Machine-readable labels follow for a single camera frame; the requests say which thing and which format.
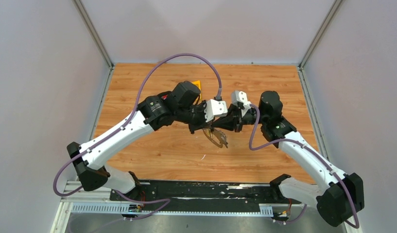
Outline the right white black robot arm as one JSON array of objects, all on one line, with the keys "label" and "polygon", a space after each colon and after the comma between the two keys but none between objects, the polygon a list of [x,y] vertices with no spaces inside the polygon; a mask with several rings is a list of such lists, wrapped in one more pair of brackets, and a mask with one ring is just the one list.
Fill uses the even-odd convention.
[{"label": "right white black robot arm", "polygon": [[282,114],[283,103],[275,91],[265,91],[258,105],[247,94],[234,91],[231,104],[221,99],[210,100],[206,108],[208,122],[214,128],[240,132],[244,125],[260,129],[266,145],[293,158],[313,179],[314,184],[301,182],[283,174],[270,182],[270,197],[275,202],[293,199],[315,208],[329,225],[342,223],[360,227],[357,213],[364,208],[362,178],[348,174],[319,154]]}]

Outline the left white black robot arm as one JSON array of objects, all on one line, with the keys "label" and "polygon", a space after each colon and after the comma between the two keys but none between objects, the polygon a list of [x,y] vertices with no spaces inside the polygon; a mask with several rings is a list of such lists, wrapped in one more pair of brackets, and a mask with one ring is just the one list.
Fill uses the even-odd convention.
[{"label": "left white black robot arm", "polygon": [[100,187],[118,190],[128,200],[137,200],[141,187],[133,172],[123,172],[106,162],[119,151],[175,121],[188,124],[191,133],[208,126],[214,119],[213,100],[196,104],[200,89],[191,82],[178,83],[172,91],[148,96],[133,112],[107,132],[87,143],[72,142],[67,146],[71,157],[77,157],[74,168],[85,191]]}]

